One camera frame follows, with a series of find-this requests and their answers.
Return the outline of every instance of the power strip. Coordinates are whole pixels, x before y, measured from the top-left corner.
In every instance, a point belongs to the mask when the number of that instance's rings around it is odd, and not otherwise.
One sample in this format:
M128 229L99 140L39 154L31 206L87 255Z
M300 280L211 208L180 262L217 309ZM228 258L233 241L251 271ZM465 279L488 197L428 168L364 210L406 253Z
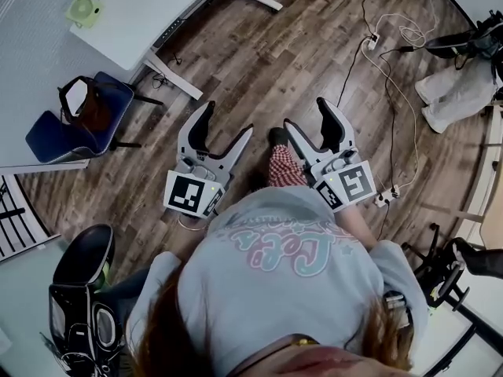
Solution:
M398 190L398 186L396 185L394 187L394 191L391 191L391 188L384 192L380 192L379 194L376 195L376 198L374 198L374 203L379 207L382 208L387 203L390 203L394 199L400 198L400 190Z
M379 42L379 35L372 34L368 45L369 50L374 50L376 48L377 42Z

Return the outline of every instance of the plug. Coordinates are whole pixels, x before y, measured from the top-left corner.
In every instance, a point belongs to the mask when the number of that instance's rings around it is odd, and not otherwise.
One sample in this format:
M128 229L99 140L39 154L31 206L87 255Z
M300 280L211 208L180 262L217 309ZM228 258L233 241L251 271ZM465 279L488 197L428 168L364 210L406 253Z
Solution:
M398 48L398 51L400 53L413 52L414 50L414 46L402 46Z
M374 50L376 48L377 41L379 41L379 34L372 34L369 42L369 50Z
M374 204L376 204L379 208L382 208L385 205L389 205L394 199L398 198L400 198L400 190L398 190L397 185L394 185L388 190L378 193L374 199Z

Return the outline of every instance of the black shoe on floor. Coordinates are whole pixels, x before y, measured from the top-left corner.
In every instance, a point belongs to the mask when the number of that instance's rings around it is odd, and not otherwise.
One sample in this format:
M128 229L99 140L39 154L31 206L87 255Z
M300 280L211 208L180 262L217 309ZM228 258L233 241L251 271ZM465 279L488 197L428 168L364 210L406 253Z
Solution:
M248 187L250 192L258 192L260 189L267 187L266 177L258 172L253 172L248 178Z
M276 145L288 146L288 134L285 129L281 127L274 127L269 130L269 145L275 147Z

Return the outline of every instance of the blue chair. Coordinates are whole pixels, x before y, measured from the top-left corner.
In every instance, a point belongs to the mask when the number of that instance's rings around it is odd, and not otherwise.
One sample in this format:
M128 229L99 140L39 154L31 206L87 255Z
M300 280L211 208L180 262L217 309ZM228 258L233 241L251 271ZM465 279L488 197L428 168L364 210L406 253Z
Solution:
M96 158L118 147L141 148L140 144L119 142L115 138L120 121L133 99L163 104L161 101L137 95L133 86L124 84L104 72L94 77L98 84L113 84L116 87L97 86L101 98L111 112L112 119L105 131L92 134L71 124L63 124L52 112L46 111L35 122L25 140L40 163L54 164Z

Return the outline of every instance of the white cable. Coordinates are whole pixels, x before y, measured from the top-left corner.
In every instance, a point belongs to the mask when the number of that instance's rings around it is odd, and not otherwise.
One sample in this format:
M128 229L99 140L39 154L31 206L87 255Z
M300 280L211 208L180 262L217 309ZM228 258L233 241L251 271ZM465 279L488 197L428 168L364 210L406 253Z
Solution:
M378 68L379 71L385 76L387 77L391 83L395 86L395 88L397 89L397 91L403 96L403 99L406 100L407 104L409 105L410 107L410 110L414 116L414 151L416 153L416 172L414 173L414 177L411 181L409 181L408 183L405 183L404 185L400 185L398 187L398 190L401 189L402 187L406 187L407 185L411 185L412 183L415 182L416 180L416 177L417 177L417 173L419 171L419 155L417 154L417 125L416 125L416 122L417 122L417 119L416 119L416 111L414 111L414 108L412 107L412 105L410 104L409 100L407 99L407 97L403 94L403 92L400 90L400 88L398 88L398 86L395 84L395 81L393 81L393 79L391 77L388 76L388 74L386 74L383 69L381 67L379 67L377 64L375 64L372 59L370 57L368 57L366 54L365 54L365 51L363 50L363 43L362 43L362 46L361 46L361 51L363 53L363 56L365 56L365 59L367 59L368 61L370 61L370 63L372 63L372 65L375 67L375 68Z
M380 16L380 19L377 21L375 33L378 34L377 31L379 29L379 24L383 18L385 18L386 16L399 16L399 17L403 18L404 20L409 21L410 23L412 23L415 26L415 28L411 28L411 27L405 27L403 25L400 25L398 27L398 29L400 30L400 35L402 36L402 38L404 38L405 41L407 43L409 43L410 45L412 45L416 48L421 48L426 44L428 34L433 32L437 28L437 25L439 23L439 19L437 18L436 14L435 14L435 7L433 6L433 0L430 0L430 6L431 6L431 13L433 14L433 18L435 19L435 24L433 25L433 28L430 29L429 31L423 32L419 28L419 25L417 25L410 18L407 18L406 16L404 16L400 13L392 13L392 14L384 14L384 15Z
M380 185L383 186L383 190L386 191L386 187L384 186L384 183L382 180L380 180L380 177L379 177L379 174L377 174L377 172L374 172L374 174L376 175L377 177L377 180L379 181Z

